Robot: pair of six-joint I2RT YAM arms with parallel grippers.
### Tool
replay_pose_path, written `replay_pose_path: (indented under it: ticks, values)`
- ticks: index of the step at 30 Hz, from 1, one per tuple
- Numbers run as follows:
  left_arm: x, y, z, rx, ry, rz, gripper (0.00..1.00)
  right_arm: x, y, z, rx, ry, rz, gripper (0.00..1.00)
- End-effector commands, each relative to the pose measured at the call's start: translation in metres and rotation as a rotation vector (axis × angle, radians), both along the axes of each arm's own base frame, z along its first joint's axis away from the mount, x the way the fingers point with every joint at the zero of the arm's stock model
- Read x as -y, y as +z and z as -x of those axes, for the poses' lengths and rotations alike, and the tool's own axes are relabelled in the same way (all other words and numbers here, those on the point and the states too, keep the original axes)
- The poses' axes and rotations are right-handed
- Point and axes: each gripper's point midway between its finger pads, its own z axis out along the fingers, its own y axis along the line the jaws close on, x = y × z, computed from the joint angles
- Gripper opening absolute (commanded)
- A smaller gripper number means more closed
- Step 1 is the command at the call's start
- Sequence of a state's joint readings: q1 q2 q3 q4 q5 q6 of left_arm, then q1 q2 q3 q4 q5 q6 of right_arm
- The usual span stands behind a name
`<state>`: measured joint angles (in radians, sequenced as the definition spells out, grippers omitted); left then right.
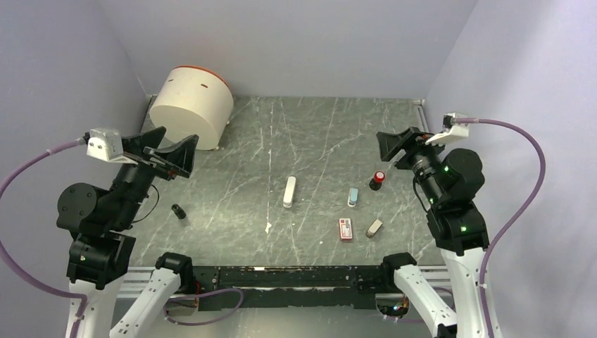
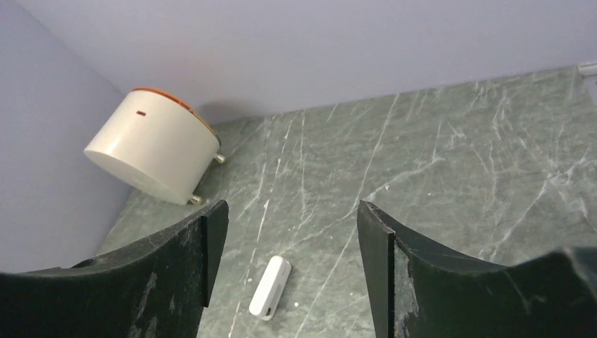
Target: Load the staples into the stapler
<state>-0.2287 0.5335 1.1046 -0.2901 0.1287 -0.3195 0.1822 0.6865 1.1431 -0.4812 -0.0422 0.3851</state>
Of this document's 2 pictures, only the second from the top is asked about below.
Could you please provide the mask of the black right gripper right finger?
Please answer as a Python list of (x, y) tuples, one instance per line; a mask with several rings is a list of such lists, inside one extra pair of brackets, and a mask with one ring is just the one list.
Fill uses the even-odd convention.
[(361, 201), (357, 228), (377, 337), (595, 337), (596, 248), (505, 266)]

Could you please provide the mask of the long white stapler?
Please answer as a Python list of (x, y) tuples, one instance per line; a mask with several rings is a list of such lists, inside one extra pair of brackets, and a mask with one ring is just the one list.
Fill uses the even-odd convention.
[(251, 315), (264, 321), (273, 318), (291, 269), (290, 262), (281, 256), (270, 259), (249, 304)]

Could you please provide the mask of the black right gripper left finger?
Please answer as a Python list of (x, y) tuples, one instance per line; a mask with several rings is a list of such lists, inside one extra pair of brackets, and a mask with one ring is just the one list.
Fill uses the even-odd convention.
[(1, 274), (2, 337), (195, 337), (229, 224), (220, 200), (71, 268)]

